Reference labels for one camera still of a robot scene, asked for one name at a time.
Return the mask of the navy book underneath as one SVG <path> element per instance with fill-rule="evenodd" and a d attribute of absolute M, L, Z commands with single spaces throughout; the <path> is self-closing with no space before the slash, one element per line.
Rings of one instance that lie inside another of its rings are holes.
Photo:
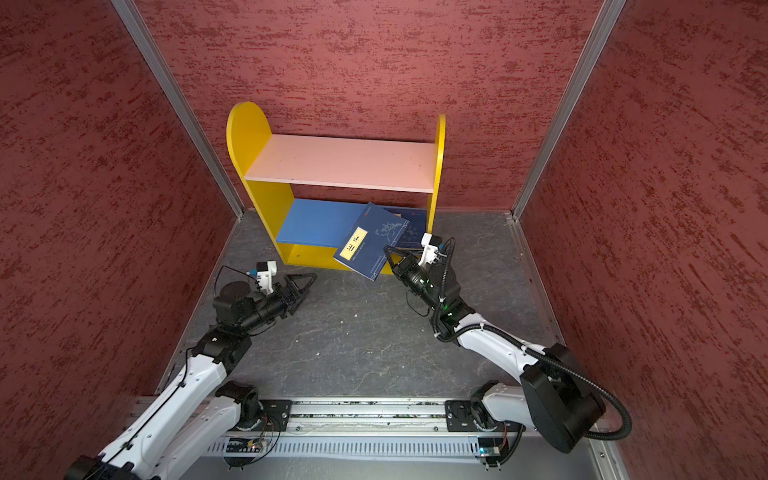
<path fill-rule="evenodd" d="M 386 207 L 386 210 L 408 221 L 408 227 L 396 247 L 403 250 L 421 250 L 421 240 L 426 233 L 427 212 L 424 209 L 406 207 Z"/>

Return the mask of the small navy book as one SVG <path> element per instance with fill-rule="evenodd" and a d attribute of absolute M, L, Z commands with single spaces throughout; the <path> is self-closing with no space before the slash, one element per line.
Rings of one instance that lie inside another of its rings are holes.
<path fill-rule="evenodd" d="M 385 249 L 394 247 L 410 222 L 387 209 L 368 203 L 333 258 L 339 264 L 375 281 L 387 263 Z"/>

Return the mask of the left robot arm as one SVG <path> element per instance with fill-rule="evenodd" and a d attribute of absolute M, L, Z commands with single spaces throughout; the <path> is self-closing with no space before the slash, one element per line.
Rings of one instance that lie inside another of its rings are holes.
<path fill-rule="evenodd" d="M 214 325 L 187 350 L 177 376 L 96 457 L 75 460 L 66 478 L 178 479 L 230 430 L 280 433 L 257 389 L 228 378 L 253 338 L 294 314 L 317 279 L 272 276 L 265 268 L 224 285 L 213 300 Z"/>

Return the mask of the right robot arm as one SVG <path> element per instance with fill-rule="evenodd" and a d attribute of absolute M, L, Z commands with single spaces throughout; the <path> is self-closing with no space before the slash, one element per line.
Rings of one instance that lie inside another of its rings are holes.
<path fill-rule="evenodd" d="M 433 336 L 491 361 L 522 388 L 520 396 L 508 395 L 500 382 L 480 389 L 473 399 L 479 409 L 476 421 L 533 428 L 563 453 L 583 438 L 597 437 L 593 426 L 606 412 L 603 395 L 584 378 L 567 349 L 525 341 L 486 320 L 461 297 L 451 249 L 428 246 L 425 253 L 419 258 L 395 247 L 384 249 L 393 275 L 429 306 Z"/>

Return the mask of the yellow pink blue bookshelf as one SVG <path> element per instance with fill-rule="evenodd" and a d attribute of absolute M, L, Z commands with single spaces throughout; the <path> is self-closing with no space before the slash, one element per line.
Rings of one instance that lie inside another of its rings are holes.
<path fill-rule="evenodd" d="M 432 143 L 281 135 L 253 102 L 230 111 L 226 141 L 232 164 L 286 265 L 342 269 L 333 255 L 361 205 L 298 199 L 295 185 L 424 194 L 421 231 L 433 229 L 446 138 L 439 115 Z"/>

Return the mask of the left circuit board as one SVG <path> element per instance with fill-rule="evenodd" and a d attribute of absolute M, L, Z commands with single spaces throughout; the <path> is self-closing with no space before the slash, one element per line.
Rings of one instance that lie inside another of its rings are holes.
<path fill-rule="evenodd" d="M 229 438 L 225 447 L 227 453 L 259 455 L 269 447 L 269 441 L 255 438 Z"/>

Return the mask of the circuit board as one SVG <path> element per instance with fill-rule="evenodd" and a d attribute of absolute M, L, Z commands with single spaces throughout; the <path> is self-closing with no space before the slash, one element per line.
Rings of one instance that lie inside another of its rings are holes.
<path fill-rule="evenodd" d="M 500 462 L 509 450 L 509 442 L 501 437 L 481 437 L 477 439 L 475 455 L 483 460 Z"/>
<path fill-rule="evenodd" d="M 255 438 L 229 438 L 225 447 L 227 453 L 259 455 L 269 447 L 269 441 Z"/>

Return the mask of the right circuit board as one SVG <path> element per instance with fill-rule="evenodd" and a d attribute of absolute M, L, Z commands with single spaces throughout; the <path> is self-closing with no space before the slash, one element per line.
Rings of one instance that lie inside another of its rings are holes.
<path fill-rule="evenodd" d="M 501 437 L 481 437 L 477 439 L 475 455 L 483 460 L 500 462 L 509 450 L 509 442 Z"/>

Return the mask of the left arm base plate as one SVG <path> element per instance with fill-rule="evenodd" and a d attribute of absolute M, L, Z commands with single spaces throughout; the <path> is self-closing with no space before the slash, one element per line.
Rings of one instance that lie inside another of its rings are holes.
<path fill-rule="evenodd" d="M 292 406 L 291 400 L 283 399 L 243 403 L 235 429 L 243 432 L 285 432 Z"/>

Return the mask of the aluminium mounting rail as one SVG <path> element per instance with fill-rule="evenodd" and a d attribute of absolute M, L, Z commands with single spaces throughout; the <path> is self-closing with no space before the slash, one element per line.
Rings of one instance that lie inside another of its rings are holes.
<path fill-rule="evenodd" d="M 459 436 L 446 427 L 440 397 L 277 397 L 291 400 L 287 425 L 291 436 Z"/>

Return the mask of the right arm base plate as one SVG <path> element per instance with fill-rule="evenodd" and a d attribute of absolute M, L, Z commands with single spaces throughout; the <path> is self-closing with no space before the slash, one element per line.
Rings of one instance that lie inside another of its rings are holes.
<path fill-rule="evenodd" d="M 483 432 L 502 434 L 503 422 L 492 419 L 485 407 L 474 400 L 444 402 L 447 430 L 451 433 Z"/>

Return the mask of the left aluminium corner post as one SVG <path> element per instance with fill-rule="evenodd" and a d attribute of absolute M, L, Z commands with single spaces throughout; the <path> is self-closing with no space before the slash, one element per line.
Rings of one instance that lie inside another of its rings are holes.
<path fill-rule="evenodd" d="M 246 211 L 244 203 L 229 179 L 192 107 L 186 100 L 160 48 L 153 39 L 136 3 L 130 0 L 112 0 L 111 4 L 170 102 L 216 185 L 236 218 L 240 219 Z"/>

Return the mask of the aluminium corner post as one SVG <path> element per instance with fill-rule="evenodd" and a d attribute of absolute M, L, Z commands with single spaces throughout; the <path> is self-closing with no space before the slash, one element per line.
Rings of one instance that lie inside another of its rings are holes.
<path fill-rule="evenodd" d="M 583 90 L 626 4 L 625 0 L 605 0 L 598 12 L 578 61 L 558 103 L 550 126 L 542 140 L 532 167 L 511 210 L 512 218 L 520 221 L 534 190 L 544 173 L 557 143 L 578 104 Z"/>
<path fill-rule="evenodd" d="M 170 102 L 216 185 L 236 218 L 240 219 L 246 211 L 244 203 L 229 179 L 192 107 L 186 100 L 160 48 L 153 39 L 136 3 L 130 0 L 112 0 L 111 4 Z"/>

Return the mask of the right aluminium corner post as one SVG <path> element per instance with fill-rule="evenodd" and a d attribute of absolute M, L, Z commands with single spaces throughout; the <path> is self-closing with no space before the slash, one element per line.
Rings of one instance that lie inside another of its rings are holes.
<path fill-rule="evenodd" d="M 542 140 L 532 167 L 511 210 L 512 218 L 520 221 L 534 190 L 544 173 L 557 143 L 578 104 L 583 90 L 626 4 L 625 0 L 605 0 L 598 12 L 578 61 L 558 103 L 550 126 Z"/>

